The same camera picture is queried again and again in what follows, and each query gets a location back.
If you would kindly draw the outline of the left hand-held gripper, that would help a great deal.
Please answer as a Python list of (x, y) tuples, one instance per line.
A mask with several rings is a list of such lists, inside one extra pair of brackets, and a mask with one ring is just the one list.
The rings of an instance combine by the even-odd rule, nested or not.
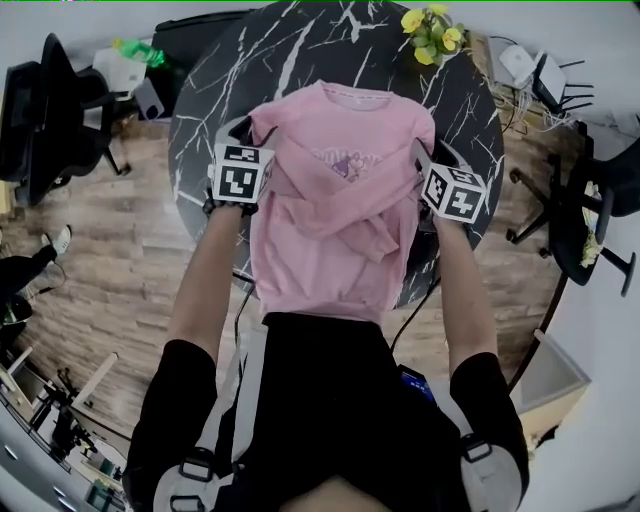
[(252, 120), (240, 116), (215, 134), (213, 163), (208, 166), (212, 198), (240, 204), (257, 204), (271, 176), (279, 128), (273, 127), (253, 145)]

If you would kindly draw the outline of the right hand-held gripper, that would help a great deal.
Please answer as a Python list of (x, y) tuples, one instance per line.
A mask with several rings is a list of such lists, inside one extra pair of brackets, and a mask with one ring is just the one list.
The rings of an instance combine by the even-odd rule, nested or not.
[(441, 218), (474, 223), (487, 192), (482, 177), (468, 171), (467, 161), (443, 139), (435, 140), (432, 160), (422, 140), (414, 139), (411, 162), (423, 176), (422, 201)]

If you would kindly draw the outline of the pink sweatshirt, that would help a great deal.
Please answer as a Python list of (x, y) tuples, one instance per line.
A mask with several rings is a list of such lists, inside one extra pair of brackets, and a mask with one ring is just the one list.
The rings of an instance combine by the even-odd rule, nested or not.
[(413, 142), (435, 122), (388, 91), (317, 81), (251, 114), (275, 135), (266, 191), (250, 227), (264, 313), (378, 322), (401, 293), (419, 219)]

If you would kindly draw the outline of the person's right forearm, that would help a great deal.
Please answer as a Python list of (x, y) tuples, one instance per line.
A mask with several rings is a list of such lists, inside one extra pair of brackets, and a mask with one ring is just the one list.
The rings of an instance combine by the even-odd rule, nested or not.
[(436, 219), (449, 373), (480, 353), (497, 353), (494, 315), (463, 226)]

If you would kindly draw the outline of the person's left forearm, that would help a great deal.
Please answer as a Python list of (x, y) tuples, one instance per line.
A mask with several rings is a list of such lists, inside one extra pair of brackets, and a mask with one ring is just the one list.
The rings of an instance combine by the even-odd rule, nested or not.
[(229, 308), (233, 261), (242, 210), (222, 206), (211, 213), (187, 266), (168, 325), (169, 340), (184, 340), (218, 359)]

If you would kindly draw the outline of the person's left hand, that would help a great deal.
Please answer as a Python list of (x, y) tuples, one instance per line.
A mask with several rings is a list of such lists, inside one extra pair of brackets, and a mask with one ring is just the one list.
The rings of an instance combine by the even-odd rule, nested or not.
[(254, 215), (259, 209), (256, 203), (241, 203), (209, 197), (205, 200), (202, 211), (209, 218), (215, 210), (225, 207), (238, 208), (241, 211), (242, 218)]

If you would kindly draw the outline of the light grey smartphone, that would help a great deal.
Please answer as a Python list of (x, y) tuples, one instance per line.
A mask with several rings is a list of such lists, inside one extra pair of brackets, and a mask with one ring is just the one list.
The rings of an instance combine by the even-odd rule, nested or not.
[(148, 77), (133, 90), (133, 98), (145, 120), (158, 119), (164, 113), (164, 105)]

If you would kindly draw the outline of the round black marble table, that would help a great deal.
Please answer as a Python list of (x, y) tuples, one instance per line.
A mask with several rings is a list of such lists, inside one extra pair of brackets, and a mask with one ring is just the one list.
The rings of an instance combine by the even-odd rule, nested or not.
[[(388, 91), (423, 106), (443, 139), (482, 177), (486, 197), (469, 239), (477, 245), (495, 213), (504, 169), (504, 143), (497, 107), (480, 70), (464, 53), (441, 67), (424, 66), (401, 27), (405, 9), (392, 2), (276, 2), (249, 12), (205, 51), (189, 72), (174, 107), (168, 163), (182, 220), (199, 239), (212, 196), (208, 166), (217, 130), (250, 116), (258, 106), (317, 81)], [(435, 214), (422, 201), (406, 276), (395, 306), (430, 296), (439, 283)], [(252, 216), (236, 243), (237, 282), (257, 293), (250, 256)]]

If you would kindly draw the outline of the yellow potted flower plant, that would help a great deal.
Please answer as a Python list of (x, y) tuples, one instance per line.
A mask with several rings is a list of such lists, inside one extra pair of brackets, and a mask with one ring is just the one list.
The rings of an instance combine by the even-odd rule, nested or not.
[(424, 66), (441, 67), (465, 46), (465, 27), (456, 24), (443, 4), (410, 9), (401, 18), (403, 33), (414, 48), (414, 58)]

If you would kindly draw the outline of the small white network box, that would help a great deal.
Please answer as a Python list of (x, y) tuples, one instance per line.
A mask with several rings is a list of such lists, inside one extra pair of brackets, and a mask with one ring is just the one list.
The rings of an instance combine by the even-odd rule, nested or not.
[(529, 53), (517, 44), (506, 47), (499, 55), (499, 61), (511, 75), (515, 86), (524, 85), (536, 69)]

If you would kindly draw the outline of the white router with black antennas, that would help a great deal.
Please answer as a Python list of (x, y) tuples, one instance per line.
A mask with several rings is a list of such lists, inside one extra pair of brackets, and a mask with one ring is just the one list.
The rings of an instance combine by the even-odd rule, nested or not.
[(543, 53), (533, 73), (532, 92), (553, 115), (564, 115), (579, 108), (591, 106), (593, 93), (569, 94), (568, 89), (593, 89), (591, 84), (572, 84), (568, 82), (565, 69), (584, 64), (585, 60), (558, 64), (548, 53)]

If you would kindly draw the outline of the green plastic bottle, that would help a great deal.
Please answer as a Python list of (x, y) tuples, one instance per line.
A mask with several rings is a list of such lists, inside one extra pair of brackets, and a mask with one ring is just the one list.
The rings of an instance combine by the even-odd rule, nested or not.
[(112, 46), (124, 58), (145, 64), (150, 68), (162, 68), (167, 64), (163, 50), (156, 49), (138, 39), (114, 39)]

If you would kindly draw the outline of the white plastic box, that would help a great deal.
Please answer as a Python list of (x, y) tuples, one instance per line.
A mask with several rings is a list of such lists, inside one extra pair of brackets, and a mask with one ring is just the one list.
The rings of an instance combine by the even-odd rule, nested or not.
[(98, 71), (113, 92), (131, 93), (145, 77), (146, 65), (123, 57), (114, 48), (96, 52), (92, 67)]

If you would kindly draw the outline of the pale yellow flower bouquet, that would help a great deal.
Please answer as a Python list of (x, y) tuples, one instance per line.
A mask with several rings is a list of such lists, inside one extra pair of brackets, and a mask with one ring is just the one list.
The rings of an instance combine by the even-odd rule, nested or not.
[[(585, 186), (585, 194), (596, 201), (601, 200), (601, 194), (599, 193), (598, 186), (592, 181), (588, 181)], [(590, 210), (587, 207), (582, 208), (582, 215), (585, 226), (587, 227), (587, 237), (583, 246), (581, 266), (588, 268), (595, 264), (597, 257), (599, 256), (603, 246), (596, 240), (595, 231), (599, 214)]]

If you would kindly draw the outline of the black mesh office chair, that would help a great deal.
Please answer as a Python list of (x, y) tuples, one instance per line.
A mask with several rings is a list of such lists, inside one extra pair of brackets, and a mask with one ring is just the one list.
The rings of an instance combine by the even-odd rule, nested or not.
[[(595, 264), (603, 258), (622, 273), (620, 295), (625, 297), (634, 277), (637, 255), (632, 253), (625, 260), (606, 248), (604, 241), (611, 219), (640, 212), (640, 138), (617, 156), (599, 160), (594, 156), (594, 139), (589, 135), (587, 125), (578, 122), (576, 126), (584, 139), (583, 151), (578, 155), (566, 181), (562, 180), (561, 156), (556, 153), (547, 157), (551, 170), (547, 194), (519, 168), (515, 167), (509, 172), (511, 182), (523, 184), (541, 204), (542, 211), (522, 231), (509, 229), (506, 240), (517, 245), (546, 226), (548, 245), (539, 251), (542, 258), (554, 257), (562, 273), (579, 286), (589, 282)], [(600, 201), (585, 194), (588, 181), (598, 186)], [(595, 264), (588, 268), (580, 264), (587, 237), (583, 207), (599, 214), (595, 236), (603, 246)]]
[(110, 145), (117, 96), (92, 68), (75, 71), (58, 37), (47, 36), (39, 62), (7, 69), (0, 109), (0, 181), (33, 207), (105, 159), (118, 176)]

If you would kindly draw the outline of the black phone with lit screen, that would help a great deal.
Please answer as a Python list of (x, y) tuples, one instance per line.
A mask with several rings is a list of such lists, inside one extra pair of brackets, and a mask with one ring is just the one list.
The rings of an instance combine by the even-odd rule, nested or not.
[(435, 402), (432, 390), (423, 374), (404, 365), (399, 365), (398, 369), (405, 386), (413, 389), (416, 393), (420, 393), (429, 402)]

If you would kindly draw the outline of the grey backpack harness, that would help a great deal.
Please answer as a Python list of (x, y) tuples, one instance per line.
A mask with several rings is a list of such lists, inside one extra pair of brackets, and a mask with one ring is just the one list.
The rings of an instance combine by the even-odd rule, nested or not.
[[(160, 479), (153, 512), (216, 512), (222, 491), (238, 480), (241, 459), (254, 436), (267, 332), (253, 333), (242, 369), (226, 379), (198, 442)], [(461, 436), (461, 477), (470, 512), (517, 512), (528, 478), (526, 448), (495, 359), (479, 354), (461, 366), (459, 377), (468, 384), (480, 384), (479, 396), (456, 405), (434, 398)], [(323, 489), (388, 509), (346, 480), (333, 477), (284, 503), (279, 512), (289, 506), (310, 506)]]

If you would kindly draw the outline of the wooden desk with white legs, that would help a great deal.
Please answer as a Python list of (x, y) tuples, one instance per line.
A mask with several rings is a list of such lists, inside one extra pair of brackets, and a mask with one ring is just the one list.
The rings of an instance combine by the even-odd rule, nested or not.
[(539, 441), (558, 427), (589, 387), (591, 380), (569, 354), (540, 329), (537, 348), (510, 393), (525, 437)]

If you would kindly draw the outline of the black and green device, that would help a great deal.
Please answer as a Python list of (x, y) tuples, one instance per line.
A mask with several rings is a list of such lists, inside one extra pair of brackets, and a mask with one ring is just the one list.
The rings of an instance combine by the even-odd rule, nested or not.
[(0, 329), (24, 324), (31, 314), (29, 302), (22, 297), (14, 297), (0, 308)]

